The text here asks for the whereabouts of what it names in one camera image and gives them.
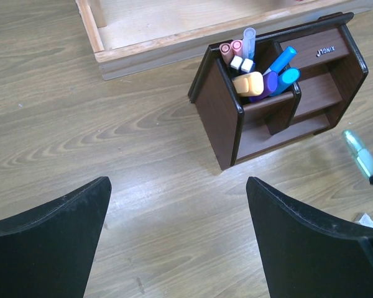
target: pen holder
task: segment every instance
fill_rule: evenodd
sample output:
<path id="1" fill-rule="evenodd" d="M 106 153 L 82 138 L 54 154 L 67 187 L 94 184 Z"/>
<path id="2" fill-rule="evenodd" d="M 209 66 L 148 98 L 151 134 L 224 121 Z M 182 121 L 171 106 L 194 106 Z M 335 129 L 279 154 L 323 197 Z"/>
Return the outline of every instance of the pen holder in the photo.
<path id="1" fill-rule="evenodd" d="M 346 23 L 353 13 L 257 36 L 256 70 L 264 72 L 288 46 L 301 71 L 282 94 L 245 104 L 237 95 L 219 45 L 209 45 L 188 96 L 196 105 L 221 169 L 292 140 L 337 125 L 368 69 Z"/>

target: wooden box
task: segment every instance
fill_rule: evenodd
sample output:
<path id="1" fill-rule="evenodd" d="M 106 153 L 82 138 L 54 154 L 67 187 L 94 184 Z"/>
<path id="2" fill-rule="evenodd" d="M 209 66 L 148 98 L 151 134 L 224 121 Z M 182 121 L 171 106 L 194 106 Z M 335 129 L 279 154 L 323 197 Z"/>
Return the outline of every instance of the wooden box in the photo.
<path id="1" fill-rule="evenodd" d="M 258 36 L 257 71 L 265 71 L 289 45 L 297 56 L 285 69 L 301 71 L 298 82 L 284 93 L 260 102 L 242 104 L 219 43 L 208 47 L 188 95 L 196 104 L 221 169 L 337 125 L 368 74 L 346 25 L 353 16 L 339 13 Z M 327 48 L 329 53 L 317 55 Z"/>
<path id="2" fill-rule="evenodd" d="M 204 54 L 207 45 L 373 9 L 373 0 L 76 0 L 104 79 Z"/>

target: wooden floor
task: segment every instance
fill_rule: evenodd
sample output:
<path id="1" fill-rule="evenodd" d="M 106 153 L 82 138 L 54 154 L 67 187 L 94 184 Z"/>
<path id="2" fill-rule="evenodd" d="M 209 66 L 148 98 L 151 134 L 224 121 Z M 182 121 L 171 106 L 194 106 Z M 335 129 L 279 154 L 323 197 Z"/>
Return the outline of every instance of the wooden floor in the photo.
<path id="1" fill-rule="evenodd" d="M 349 28 L 369 76 L 340 124 L 221 172 L 186 96 L 201 58 L 104 82 L 72 0 L 0 1 L 0 219 L 109 176 L 86 297 L 268 298 L 249 176 L 373 217 L 340 137 L 354 129 L 373 153 L 373 11 Z"/>

